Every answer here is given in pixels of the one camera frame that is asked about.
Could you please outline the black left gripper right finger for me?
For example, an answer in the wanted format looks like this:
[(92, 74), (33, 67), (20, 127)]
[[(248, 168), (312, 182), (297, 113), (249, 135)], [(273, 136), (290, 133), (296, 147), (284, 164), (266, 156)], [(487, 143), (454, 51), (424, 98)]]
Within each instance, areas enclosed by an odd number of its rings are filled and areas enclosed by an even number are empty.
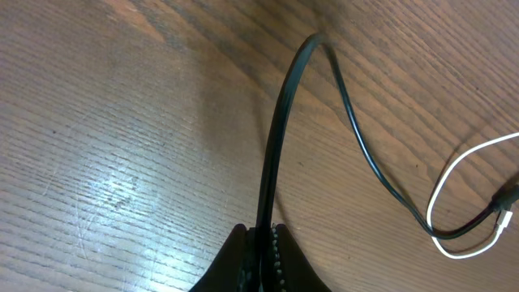
[(261, 264), (261, 285), (266, 292), (331, 292), (303, 254), (284, 224), (268, 233)]

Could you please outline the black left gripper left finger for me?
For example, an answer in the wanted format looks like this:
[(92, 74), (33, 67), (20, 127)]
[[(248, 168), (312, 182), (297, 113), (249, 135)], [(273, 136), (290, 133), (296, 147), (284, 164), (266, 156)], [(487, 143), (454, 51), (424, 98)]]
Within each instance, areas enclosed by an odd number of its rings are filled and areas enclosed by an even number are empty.
[(255, 228), (237, 224), (190, 292), (259, 292), (260, 267), (255, 252)]

